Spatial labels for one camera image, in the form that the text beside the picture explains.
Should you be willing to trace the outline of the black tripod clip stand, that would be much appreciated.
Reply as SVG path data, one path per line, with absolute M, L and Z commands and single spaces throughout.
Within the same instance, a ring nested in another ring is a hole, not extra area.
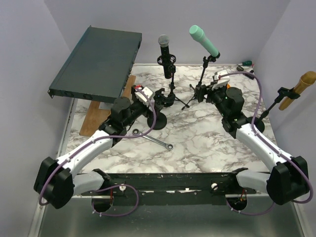
M 220 53 L 219 53 L 217 56 L 209 55 L 207 58 L 206 58 L 205 56 L 203 57 L 203 65 L 202 65 L 203 70 L 202 70 L 202 73 L 201 73 L 201 76 L 200 76 L 200 80 L 199 80 L 199 82 L 197 83 L 197 85 L 202 85 L 202 80 L 203 80 L 203 77 L 204 77 L 204 73 L 205 73 L 206 68 L 208 67 L 209 62 L 216 62 L 216 60 L 217 60 L 219 57 L 220 57 Z M 196 88 L 196 87 L 193 87 L 191 84 L 190 84 L 189 86 L 190 86 L 191 89 L 193 89 L 194 94 L 193 94 L 192 98 L 182 107 L 181 110 L 184 110 L 185 108 L 189 108 L 189 107 L 190 107 L 190 106 L 189 106 L 189 103 L 190 103 L 191 101 L 193 101 L 193 100 L 196 99 L 196 98 L 195 98 L 195 88 Z

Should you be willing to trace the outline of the black round-base shock-mount stand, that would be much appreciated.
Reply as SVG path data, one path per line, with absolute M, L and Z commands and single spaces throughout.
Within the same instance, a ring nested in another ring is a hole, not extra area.
M 165 89 L 161 88 L 155 92 L 155 95 L 164 95 Z M 171 107 L 175 101 L 175 94 L 172 92 L 167 98 L 165 108 Z M 156 123 L 154 125 L 153 130 L 162 130 L 167 125 L 167 117 L 161 110 L 164 108 L 156 108 Z

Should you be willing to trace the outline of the mint green toy microphone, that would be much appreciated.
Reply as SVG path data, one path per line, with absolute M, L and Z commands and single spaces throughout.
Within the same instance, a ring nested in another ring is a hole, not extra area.
M 191 26 L 189 29 L 189 34 L 191 35 L 192 39 L 200 43 L 212 57 L 219 57 L 219 50 L 208 39 L 201 27 L 197 25 Z

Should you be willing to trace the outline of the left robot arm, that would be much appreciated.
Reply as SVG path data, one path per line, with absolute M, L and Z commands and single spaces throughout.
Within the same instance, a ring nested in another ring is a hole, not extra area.
M 56 159 L 47 157 L 41 162 L 34 184 L 34 190 L 39 194 L 39 204 L 51 204 L 59 209 L 73 196 L 100 190 L 107 179 L 104 172 L 93 170 L 81 174 L 80 171 L 122 139 L 137 138 L 137 135 L 128 136 L 126 128 L 140 116 L 149 120 L 149 130 L 155 130 L 158 115 L 159 110 L 151 102 L 150 96 L 137 92 L 132 101 L 126 97 L 117 98 L 110 116 L 90 138 L 63 156 Z

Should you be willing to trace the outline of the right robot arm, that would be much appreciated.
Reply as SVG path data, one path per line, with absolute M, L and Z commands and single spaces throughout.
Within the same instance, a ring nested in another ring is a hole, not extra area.
M 247 146 L 269 170 L 268 173 L 247 168 L 236 171 L 234 180 L 240 187 L 267 193 L 278 205 L 312 192 L 306 160 L 283 151 L 251 124 L 252 118 L 241 111 L 244 98 L 240 89 L 200 85 L 196 87 L 195 95 L 198 102 L 215 105 L 222 116 L 224 130 Z

